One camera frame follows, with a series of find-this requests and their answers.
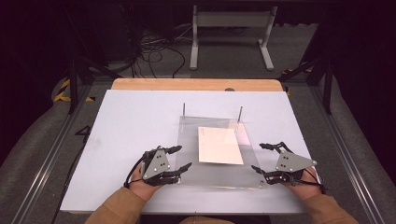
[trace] white tabletop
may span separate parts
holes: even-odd
[[[179,118],[237,119],[240,106],[260,167],[274,171],[278,154],[259,143],[285,142],[310,158],[283,91],[107,91],[61,207],[94,211],[119,189],[146,150],[177,145]],[[176,155],[169,155],[175,163]],[[145,214],[293,214],[304,209],[282,185],[263,189],[217,189],[168,185],[155,193]]]

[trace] transparent plastic container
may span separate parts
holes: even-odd
[[[244,164],[199,162],[198,127],[234,129]],[[238,123],[236,119],[180,117],[177,144],[183,148],[176,155],[176,168],[192,162],[189,171],[181,176],[181,185],[226,189],[265,188],[263,176],[251,168],[251,165],[260,165],[242,121]]]

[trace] wooden edge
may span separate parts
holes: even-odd
[[[111,90],[134,91],[283,91],[276,79],[117,78]]]

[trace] brown sleeve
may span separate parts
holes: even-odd
[[[230,221],[213,217],[187,217],[180,224],[233,224]]]
[[[85,223],[135,224],[145,204],[139,196],[126,188],[121,188],[108,197]]]
[[[342,209],[334,197],[321,194],[304,201],[312,223],[358,223],[358,221]]]

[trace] cable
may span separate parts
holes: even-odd
[[[109,69],[108,67],[106,67],[106,68],[107,68],[108,70],[112,71],[112,72],[120,73],[120,72],[123,72],[123,71],[127,70],[127,69],[131,66],[131,64],[132,64],[132,62],[127,63],[127,64],[125,64],[125,65],[123,65],[123,66],[121,66],[121,67],[115,68],[115,69]],[[92,71],[92,70],[89,70],[89,71],[90,71],[92,74],[94,74],[94,75],[103,74],[103,73],[100,72],[100,71]]]
[[[143,179],[137,179],[137,180],[131,180],[131,183],[137,182],[137,181],[141,181]]]
[[[317,183],[318,183],[317,178],[311,172],[309,172],[307,169],[304,169],[304,170],[307,171],[315,179],[315,181],[317,181]]]
[[[126,176],[126,180],[125,180],[125,182],[124,182],[124,184],[123,184],[123,186],[124,186],[125,188],[127,188],[127,189],[129,188],[129,179],[131,178],[132,174],[134,173],[134,170],[136,169],[136,167],[140,164],[140,162],[143,161],[144,158],[145,158],[145,157],[142,156],[142,158],[140,158],[140,159],[137,161],[137,163],[134,165],[134,167],[132,168],[131,172],[129,172],[129,174]]]
[[[136,64],[137,64],[137,66],[139,67],[140,76],[145,77],[145,76],[143,76],[143,74],[142,74],[142,68],[140,67],[140,64],[139,64],[139,61],[138,61],[138,60],[136,60]]]
[[[61,209],[62,202],[64,201],[64,195],[66,194],[66,191],[67,191],[67,189],[68,189],[68,187],[69,187],[69,183],[70,183],[70,180],[71,180],[71,176],[70,176],[70,175],[71,175],[71,173],[72,173],[72,171],[73,171],[73,168],[74,168],[75,165],[76,165],[76,161],[77,161],[78,158],[81,156],[81,153],[82,153],[82,151],[84,150],[84,147],[85,147],[85,144],[84,144],[84,146],[78,151],[77,156],[74,158],[73,163],[72,163],[72,165],[71,165],[70,168],[69,168],[69,171],[68,171],[67,176],[66,176],[66,180],[65,180],[65,182],[64,182],[64,189],[62,190],[61,199],[60,199],[59,202],[58,202],[58,206],[57,206],[57,208],[56,208],[55,214],[53,215],[51,224],[55,223],[55,219],[56,219],[56,217],[58,216],[59,210]]]
[[[168,47],[168,49],[170,49],[170,50],[172,50],[172,51],[174,51],[174,52],[180,54],[181,57],[183,58],[183,63],[181,64],[181,66],[179,66],[178,69],[172,74],[172,78],[175,78],[175,74],[178,72],[178,70],[180,70],[180,68],[183,67],[184,63],[186,62],[186,58],[185,58],[184,55],[183,55],[182,53],[180,53],[178,50],[175,50],[175,49],[172,49],[172,48],[169,48],[169,47]]]
[[[155,77],[155,78],[157,78],[156,76],[155,76],[155,74],[154,74],[154,70],[152,70],[152,67],[151,67],[151,60],[149,59],[149,56],[151,55],[151,53],[148,55],[148,67],[149,67],[149,70],[151,70],[151,74]]]
[[[312,175],[312,176],[314,177],[314,179],[317,181],[316,183],[315,183],[315,182],[304,181],[304,180],[301,180],[301,179],[294,179],[294,177],[293,177],[292,175],[288,174],[287,172],[283,172],[283,174],[289,177],[290,183],[291,183],[293,186],[295,186],[296,183],[306,184],[306,185],[314,185],[314,186],[318,186],[318,187],[320,188],[321,193],[323,193],[323,194],[326,193],[326,188],[324,187],[324,185],[319,184],[318,180],[317,180],[312,174],[311,174],[311,175]]]
[[[137,75],[136,71],[134,70],[134,64],[133,64],[133,63],[131,64],[131,73],[132,73],[132,77],[134,77],[134,76],[139,77],[139,76]]]
[[[174,39],[174,42],[173,42],[173,43],[180,43],[180,42],[183,41],[184,39],[189,39],[189,38],[183,37],[183,35],[185,35],[185,34],[187,34],[188,32],[190,32],[191,29],[192,29],[192,26],[190,26],[190,27],[189,27],[188,29],[186,29],[183,33],[181,33],[181,35],[179,35],[178,37],[176,37],[176,38]]]

